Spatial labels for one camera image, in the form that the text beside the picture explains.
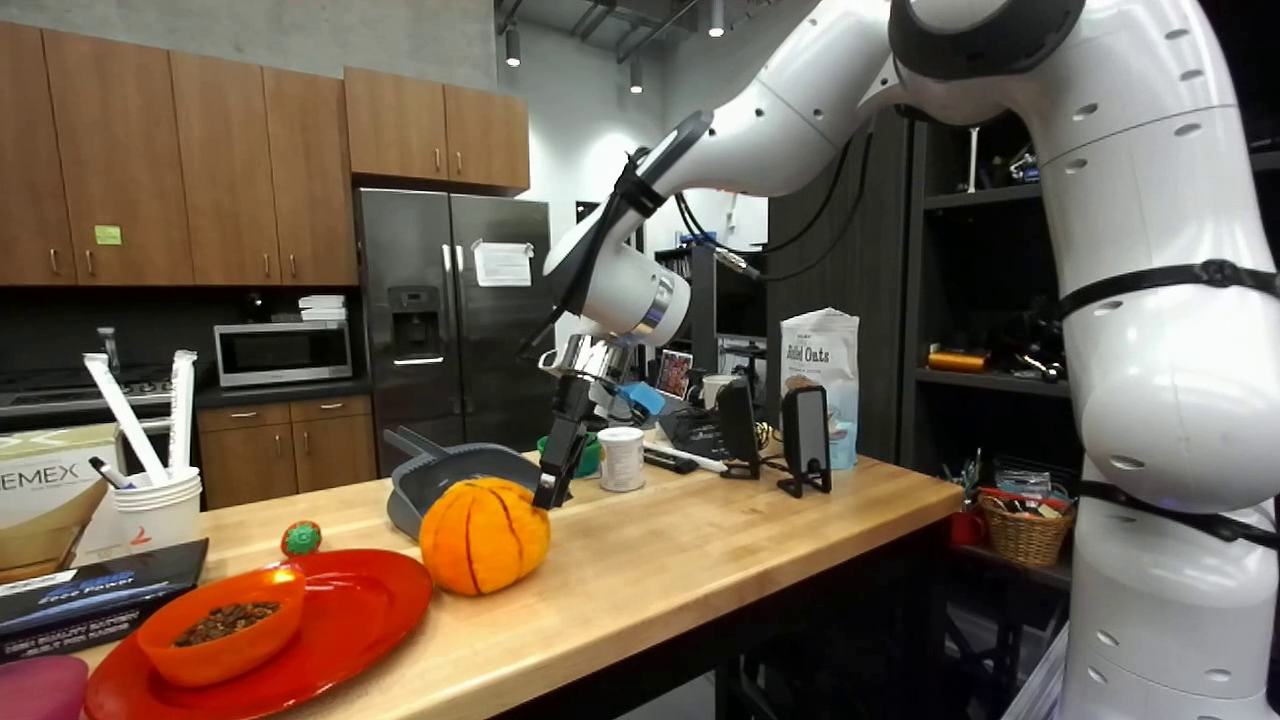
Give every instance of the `stainless steel refrigerator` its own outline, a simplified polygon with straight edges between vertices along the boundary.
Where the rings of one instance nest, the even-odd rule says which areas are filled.
[[[530,447],[556,379],[524,347],[546,319],[546,208],[507,197],[359,188],[363,330],[380,472],[403,452],[385,430],[437,444]]]

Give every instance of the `orange pumpkin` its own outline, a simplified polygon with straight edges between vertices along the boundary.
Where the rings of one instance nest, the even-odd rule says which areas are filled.
[[[542,564],[551,521],[530,503],[529,488],[475,477],[451,483],[426,509],[417,545],[443,592],[487,598]]]

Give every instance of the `drawer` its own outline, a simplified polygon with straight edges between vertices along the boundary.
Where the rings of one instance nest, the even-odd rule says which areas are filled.
[[[366,398],[315,398],[288,403],[295,423],[336,419],[336,418],[366,418]]]
[[[274,430],[274,423],[288,423],[288,403],[245,403],[245,407],[199,412],[199,434]]]

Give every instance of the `red bowl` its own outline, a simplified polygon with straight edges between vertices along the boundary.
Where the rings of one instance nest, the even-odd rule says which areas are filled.
[[[169,684],[203,687],[272,661],[300,623],[303,572],[281,564],[177,598],[135,627],[135,645]]]

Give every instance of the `brown cabinet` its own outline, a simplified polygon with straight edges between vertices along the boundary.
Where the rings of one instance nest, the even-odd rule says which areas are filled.
[[[346,69],[352,174],[487,192],[529,188],[529,115],[517,96]]]
[[[207,509],[374,477],[366,398],[199,412]]]
[[[281,284],[359,284],[343,89],[262,73]]]
[[[171,64],[45,31],[78,284],[192,284]]]
[[[171,53],[196,284],[274,280],[262,69]]]
[[[34,28],[0,23],[0,284],[75,284],[49,64]]]

